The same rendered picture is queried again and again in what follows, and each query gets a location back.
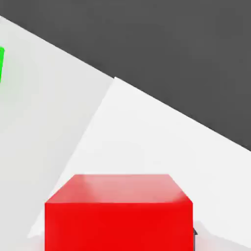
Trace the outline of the small green cube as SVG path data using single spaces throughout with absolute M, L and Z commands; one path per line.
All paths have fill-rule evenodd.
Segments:
M 2 75 L 4 52 L 5 52 L 5 49 L 3 47 L 0 47 L 0 82 L 1 82 L 1 75 Z

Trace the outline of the small red cube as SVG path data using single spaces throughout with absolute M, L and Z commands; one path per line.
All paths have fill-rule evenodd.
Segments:
M 74 175 L 45 202 L 45 251 L 195 251 L 170 175 Z

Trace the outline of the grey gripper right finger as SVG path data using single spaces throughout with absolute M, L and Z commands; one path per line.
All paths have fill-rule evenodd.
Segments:
M 194 221 L 195 251 L 251 251 L 251 248 L 211 234 L 200 221 Z

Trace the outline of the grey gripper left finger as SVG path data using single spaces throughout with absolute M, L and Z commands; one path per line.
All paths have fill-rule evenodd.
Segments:
M 25 238 L 19 243 L 4 247 L 0 242 L 0 251 L 45 251 L 45 232 Z

